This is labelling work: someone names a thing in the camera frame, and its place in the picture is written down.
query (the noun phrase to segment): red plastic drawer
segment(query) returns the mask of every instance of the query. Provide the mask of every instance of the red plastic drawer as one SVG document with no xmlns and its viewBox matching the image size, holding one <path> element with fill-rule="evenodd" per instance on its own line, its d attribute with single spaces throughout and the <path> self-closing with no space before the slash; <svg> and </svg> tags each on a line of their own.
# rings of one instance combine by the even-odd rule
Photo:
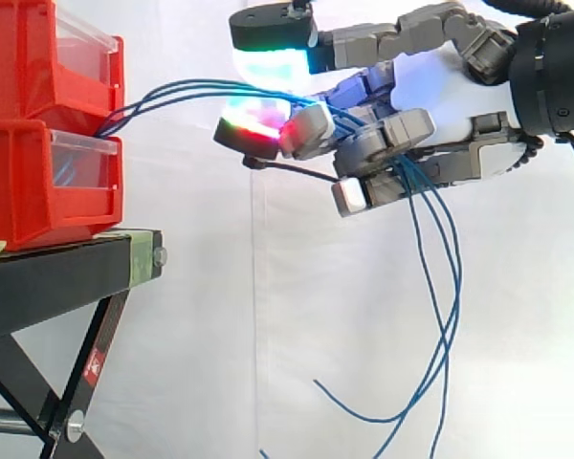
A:
<svg viewBox="0 0 574 459">
<path fill-rule="evenodd" d="M 0 0 L 0 120 L 92 136 L 123 93 L 120 38 L 52 0 Z"/>
<path fill-rule="evenodd" d="M 90 239 L 122 219 L 121 142 L 0 121 L 0 249 Z"/>
</svg>

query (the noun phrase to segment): robotic hand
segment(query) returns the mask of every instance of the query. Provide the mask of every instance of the robotic hand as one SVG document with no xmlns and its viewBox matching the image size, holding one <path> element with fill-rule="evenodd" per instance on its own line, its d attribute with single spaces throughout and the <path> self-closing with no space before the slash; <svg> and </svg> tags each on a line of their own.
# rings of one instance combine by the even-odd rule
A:
<svg viewBox="0 0 574 459">
<path fill-rule="evenodd" d="M 275 145 L 298 161 L 334 154 L 342 216 L 406 196 L 399 155 L 456 186 L 526 164 L 543 147 L 537 136 L 574 129 L 574 11 L 516 34 L 446 2 L 396 24 L 318 32 L 311 5 L 294 1 L 240 11 L 231 27 L 237 50 L 304 50 L 313 74 L 364 68 L 312 96 L 325 103 L 294 106 Z"/>
</svg>

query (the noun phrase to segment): blue wire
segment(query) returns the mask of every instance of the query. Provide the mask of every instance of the blue wire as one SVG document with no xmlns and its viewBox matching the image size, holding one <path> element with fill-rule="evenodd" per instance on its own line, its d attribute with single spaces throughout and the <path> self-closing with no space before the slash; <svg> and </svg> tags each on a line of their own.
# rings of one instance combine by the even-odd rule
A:
<svg viewBox="0 0 574 459">
<path fill-rule="evenodd" d="M 111 114 L 106 118 L 106 120 L 104 120 L 104 123 L 100 126 L 98 133 L 100 133 L 103 130 L 105 130 L 106 128 L 110 127 L 110 122 L 118 114 L 124 113 L 124 112 L 126 112 L 128 110 L 132 110 L 132 109 L 134 109 L 134 111 L 136 112 L 137 109 L 140 110 L 142 108 L 142 105 L 146 101 L 155 100 L 157 98 L 162 98 L 162 97 L 166 96 L 166 94 L 163 93 L 163 91 L 166 89 L 171 89 L 171 88 L 182 86 L 181 89 L 179 89 L 178 91 L 184 91 L 187 89 L 187 86 L 189 86 L 190 84 L 203 84 L 203 83 L 214 84 L 217 86 L 221 85 L 222 88 L 229 87 L 229 86 L 234 87 L 234 88 L 235 87 L 242 87 L 242 88 L 253 87 L 247 83 L 241 83 L 238 81 L 231 81 L 228 79 L 196 78 L 196 79 L 182 79 L 182 80 L 178 80 L 178 81 L 173 81 L 171 83 L 164 84 L 162 86 L 155 88 L 154 90 L 147 93 L 138 102 L 132 103 L 130 105 L 126 105 L 123 108 L 120 108 L 120 109 L 117 109 L 117 110 L 114 110 L 113 112 L 111 112 Z"/>
<path fill-rule="evenodd" d="M 193 86 L 185 86 L 186 84 L 191 84 L 192 82 L 212 82 L 214 84 L 199 84 L 199 85 L 193 85 Z M 223 90 L 225 90 L 228 88 L 235 91 L 234 95 L 239 96 L 239 97 L 281 98 L 284 100 L 291 101 L 293 103 L 302 103 L 302 104 L 306 104 L 306 105 L 309 105 L 311 103 L 317 103 L 316 101 L 311 100 L 311 99 L 300 98 L 300 97 L 286 94 L 286 93 L 280 93 L 277 91 L 261 90 L 261 89 L 255 88 L 251 85 L 247 85 L 245 83 L 239 83 L 237 81 L 211 80 L 211 79 L 183 80 L 183 81 L 179 81 L 179 82 L 175 82 L 175 83 L 169 83 L 167 85 L 164 85 L 163 87 L 160 87 L 156 90 L 151 91 L 141 101 L 136 102 L 134 104 L 130 104 L 126 107 L 123 107 L 119 110 L 114 111 L 106 119 L 106 121 L 100 127 L 100 129 L 96 135 L 97 135 L 97 137 L 107 137 L 110 135 L 114 135 L 119 130 L 123 129 L 134 118 L 138 117 L 139 115 L 141 115 L 143 113 L 146 113 L 146 112 L 151 111 L 151 110 L 157 110 L 159 108 L 170 105 L 172 103 L 190 100 L 190 98 L 188 98 L 188 97 L 187 98 L 176 98 L 175 100 L 171 100 L 168 102 L 163 102 L 163 103 L 157 104 L 153 107 L 150 107 L 150 109 L 149 108 L 143 109 L 142 106 L 144 103 L 148 103 L 150 101 L 154 101 L 154 100 L 157 100 L 159 98 L 164 98 L 166 96 L 170 96 L 172 94 L 176 94 L 176 93 L 183 92 L 186 90 L 187 91 L 194 90 L 194 89 L 217 89 L 217 90 L 223 89 Z M 196 96 L 198 96 L 198 97 L 217 97 L 217 96 L 210 95 L 210 93 L 203 93 L 203 95 L 196 95 Z M 358 118 L 354 117 L 353 115 L 349 114 L 346 111 L 340 110 L 340 109 L 332 107 L 332 106 L 328 106 L 328 108 L 333 115 L 340 116 L 341 118 L 345 118 L 347 120 L 350 120 L 351 122 L 355 123 L 358 126 L 364 125 L 363 121 L 359 120 Z M 108 125 L 110 120 L 113 119 L 116 115 L 118 115 L 119 113 L 123 113 L 127 110 L 131 110 L 131 109 L 134 109 L 134 112 L 131 115 L 128 115 L 127 117 L 116 121 L 113 125 Z"/>
<path fill-rule="evenodd" d="M 426 185 L 428 185 L 430 187 L 430 189 L 432 190 L 432 192 L 434 193 L 434 196 L 438 199 L 438 201 L 441 203 L 441 206 L 443 207 L 444 210 L 446 210 L 447 212 L 447 218 L 450 221 L 450 224 L 452 226 L 452 231 L 453 231 L 453 242 L 455 243 L 455 256 L 457 258 L 457 264 L 459 266 L 459 274 L 458 276 L 455 277 L 455 302 L 453 304 L 453 311 L 452 311 L 452 316 L 453 316 L 453 312 L 455 312 L 455 322 L 454 322 L 454 327 L 453 327 L 453 332 L 452 332 L 452 339 L 451 339 L 451 345 L 453 345 L 453 340 L 454 340 L 454 336 L 457 330 L 457 323 L 458 323 L 458 316 L 459 316 L 459 309 L 460 309 L 460 301 L 459 301 L 459 297 L 460 297 L 460 293 L 461 293 L 461 276 L 462 276 L 462 268 L 461 268 L 461 254 L 460 254 L 460 250 L 459 250 L 459 241 L 458 241 L 458 236 L 457 236 L 457 231 L 456 231 L 456 227 L 454 225 L 454 220 L 453 217 L 451 216 L 451 213 L 449 212 L 446 203 L 444 203 L 444 200 L 442 200 L 442 198 L 440 197 L 439 193 L 437 192 L 437 189 L 435 187 L 435 185 L 431 182 L 431 180 L 423 173 L 423 171 L 415 164 L 413 163 L 411 160 L 409 160 L 406 157 L 403 157 L 401 159 L 402 164 L 405 165 L 406 170 L 409 170 L 410 172 L 414 172 L 416 175 L 419 175 L 421 178 L 424 179 L 424 182 L 426 182 Z M 419 183 L 416 179 L 416 176 L 411 176 L 412 178 L 414 178 L 415 180 L 415 184 L 417 185 L 417 188 L 419 188 Z M 435 209 L 433 208 L 433 206 L 431 205 L 431 203 L 426 200 L 426 205 L 429 206 L 430 211 L 434 217 L 434 221 L 436 222 L 436 224 L 441 223 L 439 218 L 437 218 L 437 213 L 435 212 Z M 443 243 L 445 243 L 445 249 L 450 252 L 450 248 L 448 245 L 448 240 L 446 239 L 446 234 L 444 233 L 444 229 L 442 228 L 442 226 L 438 226 L 438 229 L 440 230 L 442 236 L 443 236 Z M 445 329 L 449 328 L 449 322 L 447 321 L 447 326 L 445 327 Z M 437 352 L 434 353 L 434 357 L 432 358 L 432 363 L 435 361 L 435 358 L 437 356 Z M 431 386 L 431 384 L 433 383 L 433 381 L 435 380 L 435 378 L 437 378 L 437 375 L 439 373 L 439 371 L 441 371 L 442 369 L 442 365 L 446 365 L 446 362 L 449 360 L 449 352 L 445 352 L 442 360 L 440 361 L 440 365 L 438 366 L 438 369 L 436 370 L 436 372 L 434 373 L 434 376 L 432 377 L 430 383 L 428 383 L 426 389 L 424 390 L 423 393 L 427 392 L 427 390 L 429 389 L 429 387 Z M 448 397 L 448 372 L 445 372 L 445 387 L 443 390 L 443 413 L 441 415 L 441 420 L 440 420 L 440 424 L 438 426 L 438 429 L 436 430 L 436 434 L 434 435 L 434 440 L 433 440 L 433 444 L 431 447 L 431 452 L 430 452 L 430 458 L 433 457 L 433 455 L 435 454 L 435 450 L 437 447 L 437 443 L 440 437 L 440 434 L 442 433 L 442 427 L 444 426 L 444 420 L 446 417 L 446 401 L 447 401 L 447 397 Z M 400 426 L 402 425 L 402 423 L 404 422 L 404 419 L 406 418 L 406 415 L 408 415 L 409 411 L 412 408 L 412 404 L 408 404 L 408 408 L 407 408 L 407 412 L 404 414 L 404 416 L 400 419 L 400 422 L 398 423 L 398 425 L 393 429 L 393 431 L 391 432 L 391 434 L 389 435 L 389 437 L 386 439 L 386 441 L 383 443 L 383 445 L 380 447 L 380 449 L 378 450 L 377 454 L 374 456 L 375 458 L 380 457 L 383 452 L 385 452 L 386 448 L 388 447 L 388 445 L 391 443 L 391 441 L 393 440 L 393 438 L 395 437 L 395 435 L 397 434 Z"/>
<path fill-rule="evenodd" d="M 419 247 L 419 255 L 421 256 L 421 263 L 424 266 L 424 268 L 426 269 L 426 279 L 428 280 L 428 285 L 430 286 L 430 289 L 433 289 L 433 286 L 431 285 L 431 277 L 429 274 L 429 269 L 427 268 L 427 262 L 425 260 L 425 253 L 423 251 L 423 246 L 422 246 L 422 237 L 421 237 L 421 230 L 418 224 L 418 219 L 416 216 L 416 211 L 414 208 L 414 202 L 412 199 L 412 192 L 410 190 L 410 186 L 408 184 L 408 181 L 412 180 L 415 184 L 415 189 L 417 190 L 421 190 L 421 184 L 419 183 L 419 181 L 417 180 L 416 176 L 413 175 L 412 170 L 409 169 L 408 167 L 405 167 L 403 169 L 403 171 L 401 171 L 401 175 L 403 176 L 404 179 L 404 183 L 406 184 L 406 189 L 407 189 L 407 194 L 408 194 L 408 201 L 409 201 L 409 205 L 410 205 L 410 212 L 412 213 L 412 220 L 414 222 L 414 226 L 417 232 L 417 244 Z M 428 206 L 428 208 L 433 208 L 430 200 L 428 199 L 428 196 L 426 195 L 425 191 L 421 191 L 421 196 L 423 197 L 426 205 Z M 444 229 L 442 228 L 439 222 L 439 220 L 436 220 L 436 224 L 438 225 L 438 228 L 440 229 L 440 231 L 444 231 Z M 447 406 L 448 406 L 448 399 L 449 399 L 449 372 L 450 372 L 450 365 L 449 365 L 449 346 L 448 343 L 446 341 L 446 330 L 444 328 L 444 324 L 442 322 L 442 316 L 440 314 L 440 309 L 438 308 L 438 304 L 437 304 L 437 300 L 435 300 L 435 297 L 432 298 L 432 301 L 434 302 L 434 312 L 436 314 L 436 321 L 438 322 L 438 327 L 440 328 L 440 332 L 442 334 L 442 338 L 444 340 L 443 344 L 445 346 L 445 354 L 447 355 L 447 359 L 445 360 L 444 363 L 444 381 L 443 381 L 443 388 L 442 388 L 442 407 L 440 410 L 440 420 L 438 422 L 438 427 L 436 429 L 436 433 L 433 437 L 433 441 L 431 443 L 431 449 L 430 449 L 430 459 L 433 459 L 433 457 L 435 456 L 436 450 L 438 448 L 438 443 L 440 442 L 440 435 L 442 434 L 442 430 L 444 428 L 444 424 L 446 421 L 446 417 L 447 417 Z"/>
<path fill-rule="evenodd" d="M 435 198 L 440 202 L 441 207 L 445 210 L 445 213 L 447 214 L 447 218 L 449 220 L 449 223 L 451 225 L 451 229 L 452 229 L 452 233 L 453 233 L 453 244 L 455 247 L 455 258 L 456 258 L 456 264 L 457 264 L 457 268 L 455 268 L 455 262 L 453 261 L 453 255 L 451 253 L 451 247 L 448 241 L 448 238 L 446 236 L 446 232 L 444 231 L 444 228 L 442 226 L 442 222 L 440 221 L 437 212 L 435 211 L 435 208 L 431 205 L 431 202 L 429 201 L 429 199 L 427 199 L 427 196 L 425 195 L 425 192 L 423 190 L 421 190 L 421 194 L 424 196 L 424 200 L 426 201 L 426 205 L 428 206 L 428 208 L 430 209 L 430 212 L 433 216 L 434 222 L 436 223 L 436 226 L 439 228 L 442 239 L 443 239 L 443 244 L 445 247 L 445 251 L 447 253 L 447 256 L 449 257 L 449 261 L 451 263 L 451 269 L 453 272 L 453 280 L 455 283 L 455 299 L 453 302 L 453 308 L 451 311 L 451 315 L 449 317 L 449 319 L 447 320 L 447 324 L 446 327 L 443 327 L 445 332 L 446 330 L 448 330 L 452 325 L 454 325 L 453 330 L 451 332 L 451 337 L 449 339 L 448 342 L 448 347 L 449 349 L 452 348 L 453 346 L 453 342 L 454 342 L 454 338 L 455 338 L 455 334 L 456 334 L 456 324 L 458 323 L 459 320 L 459 309 L 460 309 L 460 294 L 461 294 L 461 283 L 462 283 L 462 263 L 461 263 L 461 253 L 460 253 L 460 249 L 459 249 L 459 241 L 458 241 L 458 236 L 457 236 L 457 231 L 456 231 L 456 226 L 454 224 L 454 220 L 453 217 L 451 216 L 450 211 L 448 210 L 446 204 L 444 203 L 444 200 L 442 199 L 442 197 L 439 195 L 439 193 L 437 192 L 437 189 L 435 188 L 435 185 L 430 181 L 430 179 L 423 173 L 423 171 L 421 171 L 421 169 L 414 164 L 411 160 L 409 160 L 408 158 L 404 157 L 401 159 L 401 162 L 403 162 L 403 166 L 404 169 L 408 172 L 414 172 L 414 175 L 412 175 L 412 178 L 416 180 L 415 184 L 417 189 L 421 188 L 420 187 L 420 183 L 418 182 L 418 180 L 416 179 L 416 176 L 419 176 L 423 179 L 423 181 L 426 183 L 426 185 L 431 189 L 432 193 L 434 194 Z M 412 409 L 413 406 L 415 406 L 419 400 L 428 392 L 428 390 L 430 389 L 430 387 L 433 385 L 433 383 L 435 382 L 435 380 L 438 377 L 438 374 L 440 371 L 442 371 L 443 368 L 446 368 L 446 361 L 448 360 L 448 353 L 445 352 L 445 355 L 443 356 L 443 358 L 441 359 L 441 361 L 439 362 L 438 368 L 433 372 L 431 378 L 430 378 L 430 374 L 431 371 L 433 369 L 433 366 L 435 364 L 435 361 L 438 357 L 438 353 L 440 352 L 441 347 L 444 345 L 443 340 L 439 340 L 436 349 L 434 351 L 434 354 L 430 360 L 430 364 L 428 366 L 428 369 L 426 371 L 426 374 L 423 378 L 423 380 L 421 381 L 421 384 L 419 385 L 419 387 L 417 388 L 417 390 L 415 391 L 414 396 L 412 397 L 412 399 L 410 400 L 410 402 L 408 403 L 408 406 L 398 415 L 392 417 L 392 418 L 388 418 L 388 419 L 377 419 L 377 418 L 369 418 L 369 417 L 365 417 L 359 413 L 357 413 L 356 411 L 354 411 L 353 409 L 349 408 L 348 406 L 346 406 L 344 403 L 342 403 L 340 400 L 338 400 L 338 398 L 336 398 L 327 388 L 325 388 L 319 381 L 314 381 L 314 383 L 321 389 L 321 391 L 335 404 L 337 404 L 340 408 L 342 408 L 344 411 L 346 411 L 348 414 L 354 416 L 357 419 L 360 419 L 362 421 L 365 422 L 369 422 L 372 424 L 390 424 L 390 423 L 394 423 L 396 421 L 399 422 L 398 426 L 401 426 L 401 424 L 404 422 L 404 419 L 406 417 L 406 415 L 408 415 L 409 411 Z M 444 393 L 448 393 L 448 385 L 447 385 L 447 389 L 444 391 Z M 440 431 L 442 429 L 442 425 L 444 424 L 444 418 L 445 416 L 441 416 L 441 426 L 440 426 Z M 399 429 L 399 427 L 396 426 L 396 428 L 394 428 L 394 431 L 391 432 L 391 435 L 389 435 L 389 438 L 387 439 L 387 441 L 383 444 L 383 446 L 381 447 L 381 449 L 379 450 L 379 453 L 382 454 L 384 452 L 384 450 L 386 449 L 386 447 L 388 446 L 388 444 L 392 441 L 392 439 L 395 437 L 395 434 L 397 434 L 397 430 Z"/>
</svg>

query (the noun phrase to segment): white wall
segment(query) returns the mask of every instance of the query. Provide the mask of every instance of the white wall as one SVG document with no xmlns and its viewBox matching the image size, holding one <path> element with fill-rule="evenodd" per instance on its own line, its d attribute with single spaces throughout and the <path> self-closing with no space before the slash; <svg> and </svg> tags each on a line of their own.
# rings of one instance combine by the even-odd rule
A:
<svg viewBox="0 0 574 459">
<path fill-rule="evenodd" d="M 226 23 L 243 2 L 60 3 L 125 38 L 130 100 L 172 79 L 235 77 Z M 329 28 L 421 3 L 317 10 Z M 408 207 L 341 220 L 325 184 L 251 174 L 211 140 L 219 107 L 167 109 L 124 133 L 126 224 L 164 230 L 170 262 L 131 296 L 90 432 L 110 459 L 252 458 L 259 447 L 273 459 L 370 457 L 388 428 L 341 413 L 312 380 L 370 416 L 401 410 L 418 384 L 437 331 Z M 574 155 L 549 144 L 524 169 L 444 196 L 465 283 L 437 457 L 574 459 Z M 447 305 L 443 253 L 429 218 L 423 227 Z M 89 315 L 20 336 L 57 386 Z M 428 457 L 439 395 L 386 457 Z"/>
</svg>

